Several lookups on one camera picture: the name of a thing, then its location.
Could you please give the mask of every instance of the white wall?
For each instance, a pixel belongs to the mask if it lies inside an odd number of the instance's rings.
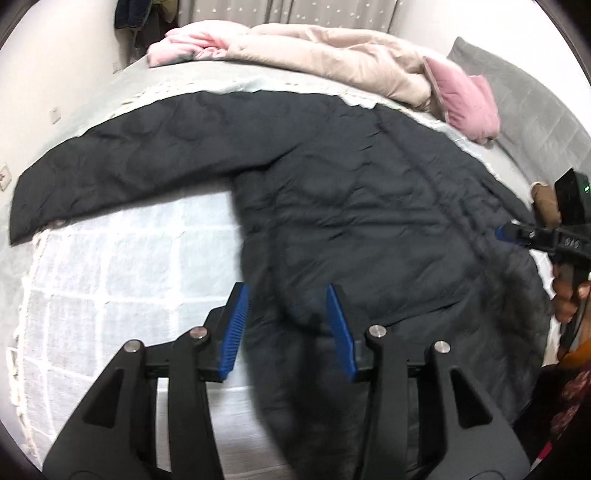
[[[0,49],[0,167],[11,189],[62,120],[126,66],[129,33],[115,32],[117,0],[40,0]],[[0,206],[11,192],[0,193]]]
[[[591,86],[534,0],[399,0],[392,33],[444,55],[462,37],[502,57],[552,90],[591,134]]]

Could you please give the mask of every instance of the bed sheet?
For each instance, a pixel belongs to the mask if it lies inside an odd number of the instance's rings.
[[[511,160],[493,147],[469,142],[425,113],[378,95],[302,73],[208,61],[147,69],[129,67],[60,128],[36,158],[109,118],[168,96],[198,90],[289,90],[339,95],[351,105],[382,103],[448,135],[527,200],[528,185]],[[147,345],[170,341],[225,303],[240,279],[241,240],[227,185],[175,192],[95,218],[48,228],[33,244],[9,248],[1,272],[22,281],[0,314],[18,324],[8,351],[11,398],[38,463],[98,373],[130,338]],[[550,267],[537,258],[549,285]],[[8,295],[7,289],[0,293]],[[220,457],[227,478],[290,478],[284,460],[255,416],[239,355],[229,381],[208,389]],[[168,466],[165,385],[158,401],[159,463]]]

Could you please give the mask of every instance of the silver screw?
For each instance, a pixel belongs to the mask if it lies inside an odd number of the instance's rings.
[[[439,353],[449,353],[452,347],[445,340],[435,342],[435,350]]]
[[[130,340],[123,346],[123,350],[127,353],[135,353],[142,348],[142,343],[139,340]]]
[[[189,331],[189,335],[195,340],[200,340],[207,336],[207,329],[205,327],[193,327],[191,331]]]
[[[388,333],[386,327],[383,327],[381,325],[372,325],[371,327],[369,327],[369,334],[372,337],[382,338],[384,335],[386,335],[386,333]]]

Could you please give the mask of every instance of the beige comforter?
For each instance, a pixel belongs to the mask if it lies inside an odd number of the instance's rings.
[[[264,24],[235,38],[228,60],[245,60],[346,83],[426,110],[431,86],[410,42],[374,30]]]

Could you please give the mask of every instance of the human hand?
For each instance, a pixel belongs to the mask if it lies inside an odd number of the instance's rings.
[[[556,316],[556,320],[558,320],[560,323],[568,323],[572,320],[573,315],[579,308],[579,300],[589,297],[589,292],[591,291],[591,282],[587,281],[581,284],[579,287],[578,296],[574,296],[573,286],[571,283],[560,278],[559,265],[552,266],[552,275],[554,276],[552,288],[556,292],[556,295],[552,299],[554,314]]]

